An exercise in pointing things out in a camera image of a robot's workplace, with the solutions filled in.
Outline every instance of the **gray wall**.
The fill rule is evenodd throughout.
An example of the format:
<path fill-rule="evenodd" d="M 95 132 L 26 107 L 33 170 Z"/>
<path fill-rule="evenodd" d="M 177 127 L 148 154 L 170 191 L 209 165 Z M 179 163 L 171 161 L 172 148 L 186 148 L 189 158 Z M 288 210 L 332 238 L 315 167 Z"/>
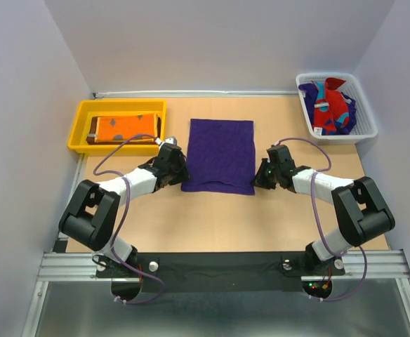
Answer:
<path fill-rule="evenodd" d="M 20 336 L 76 158 L 88 86 L 42 0 L 0 1 L 0 336 Z"/>
<path fill-rule="evenodd" d="M 351 72 L 393 0 L 46 0 L 93 91 L 291 90 Z"/>
<path fill-rule="evenodd" d="M 378 124 L 377 139 L 358 151 L 396 217 L 388 242 L 410 265 L 410 0 L 396 1 L 355 74 Z"/>

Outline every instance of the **folded purple cloth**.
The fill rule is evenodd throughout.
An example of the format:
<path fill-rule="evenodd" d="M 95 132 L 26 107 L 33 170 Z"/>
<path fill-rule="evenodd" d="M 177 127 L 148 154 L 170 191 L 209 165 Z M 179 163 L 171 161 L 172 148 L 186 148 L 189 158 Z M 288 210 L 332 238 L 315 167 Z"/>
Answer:
<path fill-rule="evenodd" d="M 254 195 L 255 144 L 252 121 L 191 119 L 184 192 Z"/>

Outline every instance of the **orange cloth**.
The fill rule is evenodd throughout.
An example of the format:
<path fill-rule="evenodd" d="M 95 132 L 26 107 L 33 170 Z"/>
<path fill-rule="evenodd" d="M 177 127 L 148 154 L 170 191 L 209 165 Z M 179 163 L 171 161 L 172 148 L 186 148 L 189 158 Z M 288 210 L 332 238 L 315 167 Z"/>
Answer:
<path fill-rule="evenodd" d="M 139 114 L 133 116 L 98 117 L 95 142 L 117 142 L 133 137 L 139 133 L 157 135 L 157 118 L 155 114 Z M 142 137 L 133 141 L 147 141 L 150 137 Z"/>

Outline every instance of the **plastic laundry basket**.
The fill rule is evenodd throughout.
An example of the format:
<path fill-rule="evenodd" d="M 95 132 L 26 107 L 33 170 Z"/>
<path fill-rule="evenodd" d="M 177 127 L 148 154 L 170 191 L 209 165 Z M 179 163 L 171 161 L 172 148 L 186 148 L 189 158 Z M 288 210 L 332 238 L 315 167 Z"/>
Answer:
<path fill-rule="evenodd" d="M 342 72 L 320 72 L 300 74 L 296 77 L 297 89 L 300 84 L 309 82 L 324 83 L 327 77 L 336 77 L 344 79 L 345 83 L 339 88 L 339 91 L 344 92 L 351 98 L 356 100 L 356 118 L 357 125 L 353 128 L 349 135 L 335 135 L 335 136 L 320 136 L 313 130 L 308 117 L 308 112 L 305 106 L 305 92 L 299 90 L 300 102 L 302 103 L 303 114 L 305 115 L 306 124 L 310 133 L 310 139 L 318 144 L 356 144 L 359 141 L 367 138 L 373 138 L 377 135 L 378 130 L 375 121 L 372 117 L 372 112 L 367 102 L 366 96 L 362 92 L 361 86 L 356 77 L 352 74 Z"/>

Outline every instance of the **wooden table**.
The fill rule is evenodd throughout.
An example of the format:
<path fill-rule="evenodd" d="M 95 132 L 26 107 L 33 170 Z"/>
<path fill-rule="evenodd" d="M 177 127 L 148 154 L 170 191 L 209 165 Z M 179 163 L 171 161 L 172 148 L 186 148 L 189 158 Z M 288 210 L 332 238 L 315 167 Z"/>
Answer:
<path fill-rule="evenodd" d="M 256 167 L 266 149 L 286 137 L 307 137 L 298 97 L 271 98 L 167 98 L 166 136 L 175 136 L 186 154 L 191 118 L 253 120 Z M 287 143 L 296 165 L 326 166 L 324 156 L 304 142 Z M 333 162 L 329 174 L 343 178 L 364 175 L 354 145 L 325 146 Z M 93 169 L 103 157 L 89 157 L 85 179 L 102 181 Z M 149 157 L 112 157 L 102 169 L 127 173 Z M 324 232 L 337 226 L 333 206 L 317 201 Z M 121 218 L 123 207 L 119 209 Z M 142 252 L 302 251 L 319 239 L 311 199 L 307 195 L 256 189 L 255 196 L 213 192 L 186 193 L 167 187 L 131 202 L 120 237 Z M 365 249 L 388 249 L 382 235 Z M 67 252 L 85 252 L 69 240 Z"/>

